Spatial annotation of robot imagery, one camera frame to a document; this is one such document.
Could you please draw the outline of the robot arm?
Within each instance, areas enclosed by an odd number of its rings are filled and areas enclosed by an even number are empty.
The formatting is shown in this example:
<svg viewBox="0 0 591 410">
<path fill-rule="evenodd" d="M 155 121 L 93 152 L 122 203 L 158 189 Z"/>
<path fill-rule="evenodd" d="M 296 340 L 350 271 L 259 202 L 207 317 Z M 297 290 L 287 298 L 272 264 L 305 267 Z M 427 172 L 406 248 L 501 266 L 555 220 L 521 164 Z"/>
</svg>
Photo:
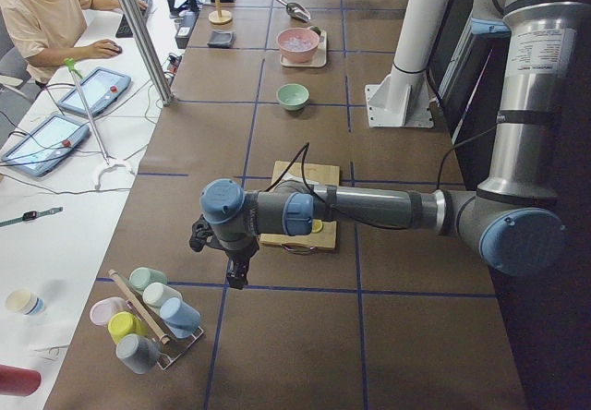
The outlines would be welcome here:
<svg viewBox="0 0 591 410">
<path fill-rule="evenodd" d="M 430 194 L 278 180 L 246 191 L 229 179 L 205 186 L 190 247 L 222 250 L 234 288 L 247 284 L 263 234 L 308 235 L 315 220 L 351 220 L 382 229 L 431 229 L 455 235 L 490 267 L 525 276 L 553 264 L 566 228 L 549 166 L 564 84 L 590 0 L 474 0 L 472 31 L 508 34 L 500 109 L 488 178 L 474 191 Z"/>
</svg>

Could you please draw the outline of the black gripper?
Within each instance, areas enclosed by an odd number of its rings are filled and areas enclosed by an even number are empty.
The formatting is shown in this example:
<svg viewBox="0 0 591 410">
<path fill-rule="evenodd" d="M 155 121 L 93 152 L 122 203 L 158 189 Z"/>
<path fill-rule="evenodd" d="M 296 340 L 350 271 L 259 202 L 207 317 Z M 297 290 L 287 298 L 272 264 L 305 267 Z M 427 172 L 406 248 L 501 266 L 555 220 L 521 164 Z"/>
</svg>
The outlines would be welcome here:
<svg viewBox="0 0 591 410">
<path fill-rule="evenodd" d="M 238 241 L 223 241 L 222 245 L 231 262 L 226 281 L 231 288 L 243 289 L 248 285 L 249 264 L 259 251 L 259 241 L 254 236 L 246 236 Z"/>
</svg>

